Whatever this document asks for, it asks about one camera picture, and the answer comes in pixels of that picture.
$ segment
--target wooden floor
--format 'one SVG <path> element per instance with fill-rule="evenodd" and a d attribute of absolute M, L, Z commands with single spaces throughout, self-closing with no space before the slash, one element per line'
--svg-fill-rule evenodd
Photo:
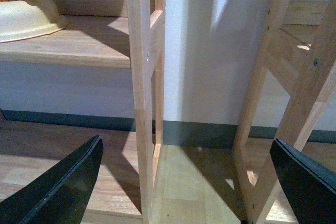
<path fill-rule="evenodd" d="M 256 178 L 271 143 L 247 142 L 247 168 Z M 307 143 L 303 152 L 336 172 L 336 144 Z M 245 219 L 230 151 L 163 145 L 157 171 L 153 224 L 235 224 Z M 298 223 L 283 192 L 265 223 Z"/>
<path fill-rule="evenodd" d="M 153 224 L 238 224 L 246 219 L 230 151 L 161 148 Z"/>
<path fill-rule="evenodd" d="M 142 223 L 134 132 L 5 121 L 0 129 L 0 200 L 97 134 L 103 138 L 104 155 L 83 220 Z"/>
<path fill-rule="evenodd" d="M 142 223 L 135 133 L 6 121 L 0 127 L 0 200 L 34 180 L 90 137 L 104 155 L 85 223 Z M 270 140 L 250 138 L 247 168 L 257 178 Z M 239 224 L 246 219 L 232 153 L 163 145 L 153 224 Z M 336 171 L 336 145 L 307 143 L 303 152 Z M 282 193 L 265 223 L 297 223 Z"/>

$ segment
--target cream plastic basin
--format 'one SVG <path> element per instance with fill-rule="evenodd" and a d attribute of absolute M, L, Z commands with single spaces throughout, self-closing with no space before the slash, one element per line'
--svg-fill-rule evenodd
<path fill-rule="evenodd" d="M 66 25 L 52 0 L 0 2 L 0 42 L 51 34 Z"/>

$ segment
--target white wall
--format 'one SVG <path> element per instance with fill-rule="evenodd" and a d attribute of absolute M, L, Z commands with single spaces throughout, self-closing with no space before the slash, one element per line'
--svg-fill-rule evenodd
<path fill-rule="evenodd" d="M 268 1 L 167 0 L 165 120 L 238 123 Z M 0 89 L 4 110 L 134 117 L 129 70 L 0 63 Z"/>

